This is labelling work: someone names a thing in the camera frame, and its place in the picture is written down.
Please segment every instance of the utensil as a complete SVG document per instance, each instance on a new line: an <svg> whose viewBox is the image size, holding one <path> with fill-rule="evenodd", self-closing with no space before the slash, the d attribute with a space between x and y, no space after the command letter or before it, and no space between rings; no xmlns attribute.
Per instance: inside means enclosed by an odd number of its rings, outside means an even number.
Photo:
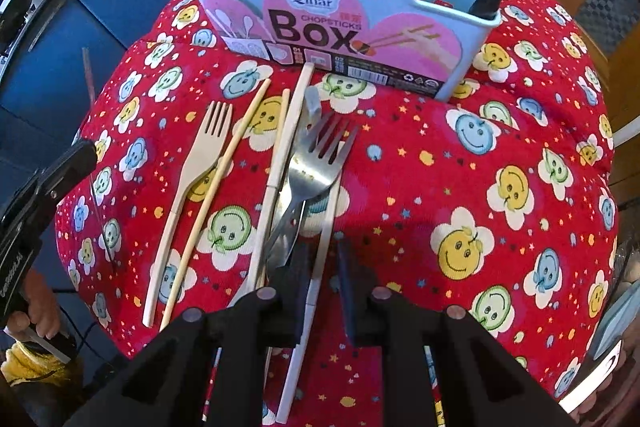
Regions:
<svg viewBox="0 0 640 427"><path fill-rule="evenodd" d="M244 136L249 124L251 123L251 119L254 117L256 109L260 105L264 97L264 93L267 91L269 85L271 84L271 79L267 78L263 81L260 89L255 94L254 99L251 101L249 108L246 110L246 113L242 117L240 125L236 129L236 132L231 138L231 142L226 147L225 153L222 158L220 158L218 162L218 168L216 169L216 173L213 175L213 179L207 189L207 194L204 196L204 201L200 206L200 210L198 211L198 215L196 216L196 221L193 223L193 228L191 229L191 233L189 234L189 238L187 239L187 245L184 247L184 252L182 253L182 257L180 258L180 266L178 266L178 271L175 274L174 285L171 288L171 293L169 294L169 298L167 299L166 306L164 308L164 315L162 315L162 323L160 324L160 331L166 328L166 325L171 320L171 313L174 311L175 301L178 298L178 293L180 292L180 286L182 285L182 281L184 280L184 276L187 273L187 268L189 267L189 260L191 258L191 253L193 252L193 248L196 246L198 238L200 237L200 230L204 224L205 219L207 218L207 214L209 214L209 207L211 206L211 201L213 197L216 195L218 191L218 187L220 186L220 182L222 181L223 176L225 175L226 169L229 166L229 162L231 161L240 140ZM226 133L229 131L230 118L228 122L225 121L225 128L223 132L226 136Z"/></svg>
<svg viewBox="0 0 640 427"><path fill-rule="evenodd" d="M278 406L278 412L276 413L276 422L278 423L286 423L289 419L289 411L291 411L291 405L293 404L296 388L298 387L298 378L300 377L302 362L305 358L306 345L309 341L311 326L314 321L314 315L316 314L316 304L320 293L322 275L324 274L324 263L329 252L329 243L334 229L341 179L342 172L339 172L334 185L332 185L331 190L329 191L329 201L326 206L324 221L322 222L318 253L316 254L314 269L311 273L309 289L306 292L305 322L303 325L302 337L300 338L300 343L293 349L293 353L291 353L289 369L287 370L287 378L284 381L282 395L280 396L280 404Z"/></svg>
<svg viewBox="0 0 640 427"><path fill-rule="evenodd" d="M318 197L334 183L358 134L358 127L354 126L344 146L338 149L340 139L347 130L348 123L346 119L335 116L335 113L331 111L300 139L300 143L289 162L288 179L291 187L291 201L271 232L271 237L267 241L264 251L271 250L297 204ZM324 134L316 143L316 139L325 126ZM327 146L334 131L336 131L334 139ZM288 254L289 252L271 252L267 258L267 277L273 270L286 263Z"/></svg>
<svg viewBox="0 0 640 427"><path fill-rule="evenodd" d="M151 280L146 290L145 309L142 315L142 323L150 328L154 323L156 314L156 303L158 302L158 292L162 282L162 274L169 257L171 240L174 237L175 227L182 211L182 206L187 192L203 174L209 172L220 156L222 147L225 144L226 135L231 125L232 105L212 102L202 119L198 133L187 155L187 159L180 172L178 189L171 205L171 211L167 215L162 237L156 251Z"/></svg>

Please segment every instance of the bamboo fork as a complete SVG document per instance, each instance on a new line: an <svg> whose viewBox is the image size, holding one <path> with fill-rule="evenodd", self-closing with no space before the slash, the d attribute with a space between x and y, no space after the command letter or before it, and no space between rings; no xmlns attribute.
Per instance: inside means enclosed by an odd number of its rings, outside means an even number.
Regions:
<svg viewBox="0 0 640 427"><path fill-rule="evenodd" d="M171 288L171 293L169 294L169 298L164 308L164 315L162 316L160 331L164 330L164 328L166 328L167 324L169 323L169 320L171 320L171 313L174 311L175 301L178 298L178 293L180 293L180 286L182 285L184 276L187 273L187 268L189 267L191 253L193 253L193 248L196 246L198 237L200 236L200 230L202 229L204 221L207 218L207 214L209 214L211 201L213 201L213 197L216 195L218 186L220 185L220 182L225 175L226 169L229 166L229 162L231 161L231 158L233 157L234 152L236 151L236 148L240 143L240 140L244 136L245 131L249 127L249 123L254 117L254 113L260 105L260 102L264 97L264 93L267 91L270 84L271 79L269 78L267 78L262 83L260 89L255 94L254 99L249 105L249 108L246 110L246 113L242 117L240 125L231 138L231 142L229 142L229 145L226 147L225 153L218 162L216 173L213 175L213 179L209 185L209 188L207 189L207 194L204 196L204 201L200 206L200 210L198 211L198 215L196 216L196 221L195 223L193 223L193 228L191 229L191 233L189 234L189 238L187 239L187 245L184 247L184 252L182 253L182 257L180 259L180 266L178 266L178 271L175 274L174 285Z"/></svg>
<svg viewBox="0 0 640 427"><path fill-rule="evenodd" d="M222 146L225 144L231 123L232 106L230 104L216 102L211 103L202 119L198 134L189 151L187 160L180 172L180 181L175 193L171 211L167 215L162 237L156 251L154 269L146 290L145 309L142 315L142 323L150 328L154 324L156 314L156 302L162 282L164 266L169 257L171 240L174 237L175 227L182 211L185 197L189 189L197 182L205 172L209 172L220 157Z"/></svg>

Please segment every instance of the wooden chopstick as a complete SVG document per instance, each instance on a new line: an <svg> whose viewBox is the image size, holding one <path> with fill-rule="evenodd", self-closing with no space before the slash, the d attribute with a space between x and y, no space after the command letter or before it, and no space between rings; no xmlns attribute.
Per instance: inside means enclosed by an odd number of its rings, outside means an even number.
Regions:
<svg viewBox="0 0 640 427"><path fill-rule="evenodd" d="M187 239L187 245L184 247L184 252L182 253L182 257L180 259L180 266L178 266L178 271L175 274L174 285L171 288L171 293L169 294L169 298L166 302L166 306L164 308L164 314L162 315L162 323L160 324L160 331L166 328L166 325L171 320L171 313L174 311L175 301L180 293L180 286L182 285L182 280L184 279L185 274L187 273L187 268L189 267L189 261L191 259L191 253L193 253L193 248L196 246L198 238L200 237L200 230L204 224L205 219L207 219L207 214L209 214L209 207L211 206L211 201L213 201L213 197L216 195L218 190L218 186L222 181L223 176L226 173L226 169L231 162L231 158L240 143L240 140L244 136L245 131L249 127L249 123L251 119L254 117L254 113L260 102L264 97L264 93L267 91L267 88L271 84L271 79L267 78L260 89L255 94L254 99L252 100L249 108L246 110L246 113L242 117L242 121L240 125L236 129L233 137L231 138L231 142L226 147L225 153L222 155L222 158L218 160L218 166L216 167L216 173L213 176L213 179L207 189L207 194L204 196L204 201L200 206L198 211L198 215L196 216L196 221L193 223L193 228L191 229L191 233L189 234L189 238Z"/></svg>
<svg viewBox="0 0 640 427"><path fill-rule="evenodd" d="M287 164L287 158L289 158L289 149L291 148L291 143L293 142L298 120L300 119L302 107L305 102L305 89L311 82L314 68L315 65L313 65L312 62L306 62L300 72L296 89L294 89L291 102L289 103L287 118L284 119L279 142L280 146L273 151L271 170L269 172L269 178L267 179L267 188L264 191L262 209L260 211L260 217L258 218L254 252L251 254L249 270L246 274L245 289L247 292L254 291L258 282L264 279L263 274L258 274L258 270L262 265L262 246L264 245L267 233L271 231L271 217L273 217L273 209L280 190L280 181L282 180L282 174Z"/></svg>

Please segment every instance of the blue smiley face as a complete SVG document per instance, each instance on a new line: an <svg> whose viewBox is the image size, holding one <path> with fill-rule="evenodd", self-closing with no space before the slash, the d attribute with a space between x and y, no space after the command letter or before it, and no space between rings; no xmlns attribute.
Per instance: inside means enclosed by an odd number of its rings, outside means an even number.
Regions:
<svg viewBox="0 0 640 427"><path fill-rule="evenodd" d="M236 73L226 83L222 94L227 99L238 98L238 96L242 96L254 89L259 79L260 73L256 70Z"/></svg>
<svg viewBox="0 0 640 427"><path fill-rule="evenodd" d="M127 156L124 160L124 164L127 170L133 170L140 165L145 155L146 143L143 138L138 138L129 146L127 150Z"/></svg>
<svg viewBox="0 0 640 427"><path fill-rule="evenodd" d="M605 198L602 202L602 206L600 207L600 212L602 213L602 220L604 221L604 228L607 230L611 230L613 228L613 201L610 198Z"/></svg>
<svg viewBox="0 0 640 427"><path fill-rule="evenodd" d="M460 115L456 120L455 131L463 147L473 154L485 154L494 147L494 130L475 115Z"/></svg>
<svg viewBox="0 0 640 427"><path fill-rule="evenodd" d="M551 248L546 248L540 255L538 266L533 273L533 282L540 293L553 288L560 278L560 260Z"/></svg>
<svg viewBox="0 0 640 427"><path fill-rule="evenodd" d="M209 29L202 28L196 31L193 34L193 39L191 39L191 44L194 46L202 46L206 48L213 41L213 32Z"/></svg>
<svg viewBox="0 0 640 427"><path fill-rule="evenodd" d="M521 98L518 100L518 107L524 112L529 113L536 120L542 120L544 111L538 100L533 98Z"/></svg>

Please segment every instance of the table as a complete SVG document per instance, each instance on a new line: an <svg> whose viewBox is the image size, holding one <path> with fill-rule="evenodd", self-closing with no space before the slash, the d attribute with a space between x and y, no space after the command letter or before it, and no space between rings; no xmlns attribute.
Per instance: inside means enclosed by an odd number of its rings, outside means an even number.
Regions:
<svg viewBox="0 0 640 427"><path fill-rule="evenodd" d="M334 237L349 237L380 281L409 300L464 306L559 399L610 289L618 221L607 188L612 134L593 63L564 9L555 0L503 0L501 12L450 103L372 84L336 96L316 72L323 109L360 126ZM256 81L235 92L234 120L261 80L271 77L267 96L277 97L299 69L231 53L197 0L172 0L124 55L81 127L98 147L96 198L86 180L60 206L60 259L128 357L158 332L209 181L186 202L156 327L147 329L143 298L180 166L206 105L224 100L241 71L255 71ZM274 129L263 122L241 141L207 219L210 226L234 205L242 240L200 243L174 314L225 307L245 277ZM322 211L322 201L312 206L303 235L318 235ZM329 257L289 425L380 425L379 353L349 345L337 290ZM288 350L274 353L265 423L273 422L289 358Z"/></svg>

